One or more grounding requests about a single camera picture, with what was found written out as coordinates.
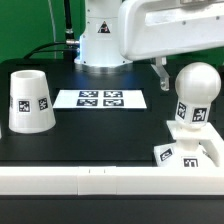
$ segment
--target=table surface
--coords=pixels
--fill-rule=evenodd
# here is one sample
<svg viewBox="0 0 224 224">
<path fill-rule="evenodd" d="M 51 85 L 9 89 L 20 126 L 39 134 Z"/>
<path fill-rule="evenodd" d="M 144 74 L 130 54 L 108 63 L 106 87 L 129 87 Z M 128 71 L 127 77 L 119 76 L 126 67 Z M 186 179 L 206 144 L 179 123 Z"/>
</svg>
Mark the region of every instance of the table surface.
<svg viewBox="0 0 224 224">
<path fill-rule="evenodd" d="M 93 74 L 63 60 L 8 60 L 0 65 L 0 166 L 155 166 L 153 148 L 173 142 L 166 120 L 177 104 L 174 80 L 189 61 L 170 61 L 170 91 L 147 61 L 131 71 Z M 54 103 L 60 89 L 142 90 L 147 109 L 56 109 L 56 125 L 39 134 L 8 128 L 10 74 L 23 69 L 46 73 Z M 209 116 L 223 137 L 223 89 Z M 223 196 L 6 196 L 1 223 L 220 223 Z"/>
</svg>

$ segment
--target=upside-down cup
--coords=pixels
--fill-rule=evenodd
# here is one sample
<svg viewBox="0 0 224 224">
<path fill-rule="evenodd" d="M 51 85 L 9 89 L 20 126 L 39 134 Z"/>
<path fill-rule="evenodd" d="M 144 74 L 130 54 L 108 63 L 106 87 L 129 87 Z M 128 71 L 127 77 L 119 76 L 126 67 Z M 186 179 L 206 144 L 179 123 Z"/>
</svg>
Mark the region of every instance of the upside-down cup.
<svg viewBox="0 0 224 224">
<path fill-rule="evenodd" d="M 55 125 L 45 73 L 22 70 L 11 74 L 9 128 L 18 133 L 38 133 Z"/>
</svg>

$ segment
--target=green background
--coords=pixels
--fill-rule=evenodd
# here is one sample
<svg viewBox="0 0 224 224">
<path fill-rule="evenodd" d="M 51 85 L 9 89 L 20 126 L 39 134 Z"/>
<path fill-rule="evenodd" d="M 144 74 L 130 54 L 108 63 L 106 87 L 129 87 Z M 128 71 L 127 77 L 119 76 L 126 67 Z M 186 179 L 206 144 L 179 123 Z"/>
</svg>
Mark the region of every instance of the green background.
<svg viewBox="0 0 224 224">
<path fill-rule="evenodd" d="M 63 0 L 52 0 L 57 41 L 65 40 Z M 78 39 L 85 27 L 84 0 L 70 0 L 75 37 Z M 22 58 L 35 47 L 53 42 L 53 32 L 48 0 L 0 0 L 0 62 Z M 52 57 L 38 54 L 34 57 Z M 224 48 L 178 55 L 219 66 L 224 61 Z"/>
</svg>

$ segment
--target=white border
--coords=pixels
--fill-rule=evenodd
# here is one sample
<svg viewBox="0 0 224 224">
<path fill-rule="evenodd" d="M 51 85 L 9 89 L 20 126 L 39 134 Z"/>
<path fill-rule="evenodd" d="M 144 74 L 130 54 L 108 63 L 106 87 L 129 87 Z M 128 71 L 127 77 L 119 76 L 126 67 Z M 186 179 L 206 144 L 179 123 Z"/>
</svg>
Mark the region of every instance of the white border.
<svg viewBox="0 0 224 224">
<path fill-rule="evenodd" d="M 224 195 L 224 169 L 0 167 L 0 195 Z"/>
</svg>

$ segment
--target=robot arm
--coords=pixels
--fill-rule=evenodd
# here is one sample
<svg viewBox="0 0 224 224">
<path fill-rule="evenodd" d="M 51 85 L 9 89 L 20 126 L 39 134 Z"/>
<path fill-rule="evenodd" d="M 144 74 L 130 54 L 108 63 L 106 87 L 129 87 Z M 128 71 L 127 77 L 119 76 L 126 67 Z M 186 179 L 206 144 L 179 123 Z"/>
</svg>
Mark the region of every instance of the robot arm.
<svg viewBox="0 0 224 224">
<path fill-rule="evenodd" d="M 224 46 L 223 0 L 129 0 L 119 10 L 120 52 L 129 60 Z"/>
</svg>

